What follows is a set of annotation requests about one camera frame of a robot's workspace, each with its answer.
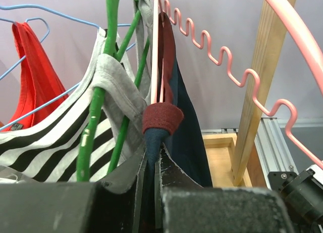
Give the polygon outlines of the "thin pink wire hanger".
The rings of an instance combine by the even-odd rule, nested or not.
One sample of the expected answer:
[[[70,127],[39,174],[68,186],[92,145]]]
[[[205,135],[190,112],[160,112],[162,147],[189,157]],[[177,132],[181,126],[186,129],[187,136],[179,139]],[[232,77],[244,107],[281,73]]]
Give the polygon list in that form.
[[[153,32],[151,55],[151,104],[157,102],[158,89],[158,14],[159,0],[153,0]]]

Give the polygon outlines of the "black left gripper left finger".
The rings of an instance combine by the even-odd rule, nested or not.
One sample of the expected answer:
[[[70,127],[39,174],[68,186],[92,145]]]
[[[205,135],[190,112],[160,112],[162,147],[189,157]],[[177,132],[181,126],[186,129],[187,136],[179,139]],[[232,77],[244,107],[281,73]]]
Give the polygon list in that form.
[[[98,182],[1,185],[1,232],[138,232],[144,149]]]

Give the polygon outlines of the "wooden clothes rack frame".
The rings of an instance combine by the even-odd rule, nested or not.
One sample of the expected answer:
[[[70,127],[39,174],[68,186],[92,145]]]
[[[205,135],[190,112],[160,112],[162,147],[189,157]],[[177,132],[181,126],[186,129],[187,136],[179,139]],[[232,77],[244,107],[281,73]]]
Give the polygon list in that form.
[[[248,78],[238,133],[204,135],[213,187],[263,187],[264,176],[254,141],[262,111],[254,103],[265,105],[285,40],[287,29],[278,15],[264,1],[260,13],[252,69],[259,76],[259,86]]]

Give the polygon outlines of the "black white striped tank top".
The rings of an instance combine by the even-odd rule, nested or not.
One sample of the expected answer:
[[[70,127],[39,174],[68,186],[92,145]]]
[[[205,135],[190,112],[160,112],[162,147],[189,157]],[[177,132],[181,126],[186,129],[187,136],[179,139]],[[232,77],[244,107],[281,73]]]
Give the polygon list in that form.
[[[1,134],[1,165],[39,182],[76,181],[81,134],[90,119],[91,83],[104,44],[105,30],[99,29],[83,79],[54,112],[31,128]],[[106,175],[115,141],[110,120],[101,110],[90,159],[91,181]]]

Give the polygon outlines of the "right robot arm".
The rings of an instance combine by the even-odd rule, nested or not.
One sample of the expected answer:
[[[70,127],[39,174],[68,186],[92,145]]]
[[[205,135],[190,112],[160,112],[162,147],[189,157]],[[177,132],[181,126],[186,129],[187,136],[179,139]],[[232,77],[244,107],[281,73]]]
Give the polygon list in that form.
[[[270,188],[280,194],[296,232],[322,232],[322,169],[311,165],[299,174],[268,173]]]

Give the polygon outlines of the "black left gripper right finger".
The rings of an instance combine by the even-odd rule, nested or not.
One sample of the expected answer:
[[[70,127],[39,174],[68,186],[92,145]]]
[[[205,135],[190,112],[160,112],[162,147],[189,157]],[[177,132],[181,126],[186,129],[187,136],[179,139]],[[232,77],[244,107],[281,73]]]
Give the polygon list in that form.
[[[155,223],[163,232],[294,232],[277,193],[264,188],[203,188],[160,148]]]

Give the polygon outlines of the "thick pink plastic hanger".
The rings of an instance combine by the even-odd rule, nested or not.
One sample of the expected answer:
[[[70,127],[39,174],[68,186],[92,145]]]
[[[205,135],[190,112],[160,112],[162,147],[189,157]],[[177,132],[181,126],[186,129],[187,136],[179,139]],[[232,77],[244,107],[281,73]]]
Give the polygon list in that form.
[[[292,5],[287,0],[265,0],[269,6],[274,10],[274,12],[281,19],[282,23],[287,28],[287,31],[292,36],[296,45],[300,49],[305,61],[307,62],[313,77],[316,80],[316,83],[320,90],[322,90],[322,51],[319,48],[317,42],[314,37],[310,33],[309,29],[300,18],[298,13],[292,7]],[[255,105],[267,116],[273,116],[279,109],[281,105],[285,105],[290,110],[290,118],[285,127],[285,133],[287,137],[309,158],[314,164],[318,167],[322,168],[322,160],[320,160],[317,156],[315,156],[306,146],[304,146],[293,134],[292,134],[292,126],[295,124],[297,120],[297,110],[296,107],[286,99],[279,99],[274,103],[273,108],[269,111],[267,110],[257,99],[258,90],[260,87],[260,78],[259,75],[253,69],[246,69],[243,73],[242,81],[238,81],[231,72],[232,67],[232,53],[230,49],[226,46],[221,47],[219,58],[215,59],[211,54],[211,36],[210,34],[204,30],[201,32],[201,43],[198,43],[195,39],[195,28],[194,22],[190,19],[186,19],[186,28],[183,29],[182,26],[182,16],[179,9],[175,8],[171,11],[171,6],[168,0],[164,0],[164,8],[163,8],[171,22],[175,25],[179,26],[180,32],[185,36],[191,36],[193,44],[199,49],[204,48],[204,39],[207,39],[207,55],[209,59],[220,66],[223,62],[224,53],[228,56],[228,64],[227,64],[227,75],[228,77],[238,86],[243,87],[247,81],[247,76],[250,74],[253,76],[255,81],[255,87],[252,92],[252,100]]]

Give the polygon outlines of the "red tank top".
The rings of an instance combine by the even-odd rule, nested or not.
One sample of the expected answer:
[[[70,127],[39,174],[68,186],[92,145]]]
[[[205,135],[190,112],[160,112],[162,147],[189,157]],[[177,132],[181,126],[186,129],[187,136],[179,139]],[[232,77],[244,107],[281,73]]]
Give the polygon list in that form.
[[[17,53],[21,62],[20,95],[10,122],[44,105],[66,90],[36,34],[28,23],[12,25]]]

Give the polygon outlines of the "grey tank top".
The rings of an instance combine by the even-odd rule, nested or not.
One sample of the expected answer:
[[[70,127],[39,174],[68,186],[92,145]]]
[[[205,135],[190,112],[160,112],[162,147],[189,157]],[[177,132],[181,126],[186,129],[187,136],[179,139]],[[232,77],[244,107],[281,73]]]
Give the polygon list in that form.
[[[107,37],[91,83],[94,93],[90,115],[103,109],[116,140],[108,171],[127,160],[143,142],[142,115],[150,100],[151,75],[146,63],[149,39],[144,33],[152,37],[152,6],[150,0],[133,1],[134,19],[118,44],[120,0],[106,0]]]

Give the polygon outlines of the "navy maroon-trimmed tank top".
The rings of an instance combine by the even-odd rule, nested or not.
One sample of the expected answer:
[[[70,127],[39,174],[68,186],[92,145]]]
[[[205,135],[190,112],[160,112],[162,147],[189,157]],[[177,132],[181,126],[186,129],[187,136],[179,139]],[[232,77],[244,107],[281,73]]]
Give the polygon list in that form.
[[[172,160],[191,179],[202,187],[211,187],[199,122],[178,66],[172,25],[166,13],[158,16],[158,69],[164,82],[164,100],[149,105],[142,122],[149,175],[154,175],[160,147],[165,144]]]

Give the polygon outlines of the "green plastic hanger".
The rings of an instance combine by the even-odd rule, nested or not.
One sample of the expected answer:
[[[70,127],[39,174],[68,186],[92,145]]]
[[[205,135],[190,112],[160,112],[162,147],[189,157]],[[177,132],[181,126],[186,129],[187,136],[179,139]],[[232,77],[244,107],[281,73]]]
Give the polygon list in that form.
[[[133,0],[135,15],[121,45],[116,48],[118,7],[120,0],[106,0],[107,39],[103,53],[98,56],[92,80],[93,96],[89,107],[90,120],[83,130],[77,158],[77,181],[90,180],[90,159],[101,110],[107,112],[116,145],[109,163],[108,172],[118,165],[119,158],[132,154],[143,137],[142,114],[150,100],[151,75],[146,58],[152,44],[153,8],[150,0]],[[134,80],[121,65],[131,37],[136,36],[138,71]]]

